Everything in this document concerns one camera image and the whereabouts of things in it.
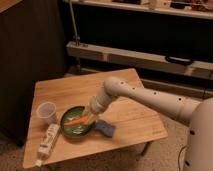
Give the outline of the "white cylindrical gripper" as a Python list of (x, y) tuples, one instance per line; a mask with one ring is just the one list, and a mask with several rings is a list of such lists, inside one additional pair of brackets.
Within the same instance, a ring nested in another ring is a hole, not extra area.
[(98, 119), (96, 114), (104, 113), (114, 100), (115, 98), (113, 96), (110, 96), (104, 91), (100, 91), (90, 100), (90, 108), (86, 106), (83, 111), (83, 115), (86, 117), (84, 124), (90, 125), (95, 122)]

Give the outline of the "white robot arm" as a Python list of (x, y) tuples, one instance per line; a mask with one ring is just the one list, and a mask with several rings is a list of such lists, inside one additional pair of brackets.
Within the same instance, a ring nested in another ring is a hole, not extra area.
[(131, 86), (119, 77), (108, 77), (89, 103), (91, 123), (119, 97), (132, 99), (189, 127), (183, 171), (213, 171), (213, 98), (203, 101)]

